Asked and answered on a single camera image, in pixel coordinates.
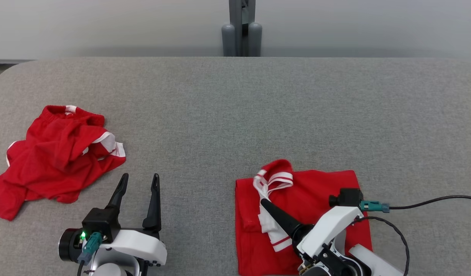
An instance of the gray fabric surface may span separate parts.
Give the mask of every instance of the gray fabric surface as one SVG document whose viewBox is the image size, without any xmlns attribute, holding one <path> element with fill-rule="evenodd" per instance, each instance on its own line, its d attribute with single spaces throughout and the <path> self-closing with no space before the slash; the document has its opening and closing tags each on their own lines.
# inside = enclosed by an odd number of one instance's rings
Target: gray fabric surface
<svg viewBox="0 0 471 276">
<path fill-rule="evenodd" d="M 0 76 L 5 152 L 45 105 L 103 114 L 127 161 L 73 204 L 27 202 L 0 219 L 0 274 L 71 275 L 57 241 L 106 205 L 130 174 L 120 223 L 138 227 L 161 179 L 167 265 L 149 275 L 236 275 L 234 182 L 278 158 L 296 171 L 355 170 L 366 199 L 391 205 L 471 195 L 471 64 L 397 58 L 73 58 Z M 380 215 L 403 231 L 411 275 L 471 276 L 471 202 Z M 404 269 L 404 247 L 372 222 L 375 251 Z"/>
</svg>

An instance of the black cable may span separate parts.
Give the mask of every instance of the black cable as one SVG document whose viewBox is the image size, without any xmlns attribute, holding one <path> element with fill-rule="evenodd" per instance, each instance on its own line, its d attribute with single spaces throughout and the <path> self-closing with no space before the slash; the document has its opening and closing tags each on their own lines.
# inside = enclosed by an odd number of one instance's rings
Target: black cable
<svg viewBox="0 0 471 276">
<path fill-rule="evenodd" d="M 403 276 L 406 276 L 409 272 L 409 247 L 408 247 L 408 243 L 406 242 L 406 239 L 404 238 L 404 235 L 401 233 L 401 231 L 399 231 L 399 229 L 397 229 L 397 227 L 395 227 L 394 224 L 392 224 L 392 222 L 389 222 L 388 220 L 385 220 L 383 218 L 379 218 L 379 217 L 363 217 L 363 218 L 357 218 L 353 223 L 355 222 L 363 222 L 364 220 L 379 220 L 380 222 L 384 222 L 385 224 L 387 224 L 388 226 L 392 227 L 394 229 L 394 231 L 399 234 L 399 236 L 401 237 L 401 240 L 402 240 L 402 243 L 404 243 L 404 247 L 406 248 L 406 267 L 404 269 L 404 274 Z"/>
<path fill-rule="evenodd" d="M 437 197 L 436 199 L 430 199 L 424 202 L 420 202 L 417 204 L 413 205 L 408 205 L 408 206 L 390 206 L 390 210 L 403 210 L 403 209 L 410 209 L 410 208 L 415 208 L 423 205 L 427 205 L 433 202 L 441 201 L 444 199 L 471 199 L 471 196 L 469 195 L 448 195 L 448 196 L 442 196 L 442 197 Z"/>
<path fill-rule="evenodd" d="M 79 264 L 79 270 L 77 271 L 77 276 L 81 276 L 83 267 L 84 267 L 84 260 L 82 260 L 81 263 Z"/>
</svg>

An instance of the teal connector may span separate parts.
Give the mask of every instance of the teal connector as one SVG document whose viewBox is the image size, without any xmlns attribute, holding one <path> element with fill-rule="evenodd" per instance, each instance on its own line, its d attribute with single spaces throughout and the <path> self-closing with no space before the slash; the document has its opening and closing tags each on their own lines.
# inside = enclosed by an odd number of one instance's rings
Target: teal connector
<svg viewBox="0 0 471 276">
<path fill-rule="evenodd" d="M 367 211 L 367 212 L 389 212 L 389 204 L 388 203 L 380 203 L 379 201 L 361 201 L 360 202 L 360 210 Z"/>
<path fill-rule="evenodd" d="M 87 240 L 87 243 L 82 248 L 82 253 L 79 255 L 77 261 L 80 263 L 84 262 L 84 265 L 88 265 L 92 259 L 94 253 L 99 249 L 102 243 L 102 235 L 99 232 L 94 232 Z"/>
</svg>

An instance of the red garment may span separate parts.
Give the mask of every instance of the red garment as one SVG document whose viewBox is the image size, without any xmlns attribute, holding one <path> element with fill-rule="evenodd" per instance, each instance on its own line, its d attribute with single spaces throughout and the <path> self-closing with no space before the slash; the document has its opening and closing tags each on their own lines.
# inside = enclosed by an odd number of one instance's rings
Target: red garment
<svg viewBox="0 0 471 276">
<path fill-rule="evenodd" d="M 13 220 L 25 200 L 72 203 L 81 190 L 126 160 L 123 144 L 102 126 L 104 117 L 73 105 L 48 105 L 26 139 L 7 150 L 0 175 L 0 217 Z"/>
<path fill-rule="evenodd" d="M 290 163 L 283 159 L 264 166 L 262 171 L 265 180 L 269 183 L 271 176 L 276 175 L 273 177 L 276 179 L 282 171 L 292 174 L 292 177 L 283 177 L 281 182 L 274 181 L 269 185 L 270 189 L 274 189 L 285 185 L 286 182 L 292 183 L 291 187 L 283 187 L 271 192 L 269 199 L 300 222 L 308 224 L 316 223 L 324 213 L 330 210 L 329 195 L 339 194 L 339 189 L 343 187 L 359 187 L 353 171 L 293 172 Z M 271 244 L 268 234 L 262 233 L 258 218 L 260 195 L 253 186 L 255 179 L 239 179 L 235 184 L 235 239 L 239 274 L 242 276 L 298 274 L 297 268 L 302 260 L 295 254 L 291 245 L 275 252 L 277 245 L 284 243 L 286 239 Z M 346 252 L 357 243 L 372 250 L 370 227 L 367 221 L 346 229 Z"/>
</svg>

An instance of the white wall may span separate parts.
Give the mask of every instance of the white wall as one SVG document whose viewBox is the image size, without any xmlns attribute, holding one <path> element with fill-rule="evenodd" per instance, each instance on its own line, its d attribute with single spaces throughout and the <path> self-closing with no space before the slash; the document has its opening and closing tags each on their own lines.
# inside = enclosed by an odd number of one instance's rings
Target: white wall
<svg viewBox="0 0 471 276">
<path fill-rule="evenodd" d="M 0 59 L 221 56 L 228 0 L 0 0 Z"/>
<path fill-rule="evenodd" d="M 471 0 L 256 0 L 262 56 L 471 58 Z"/>
</svg>

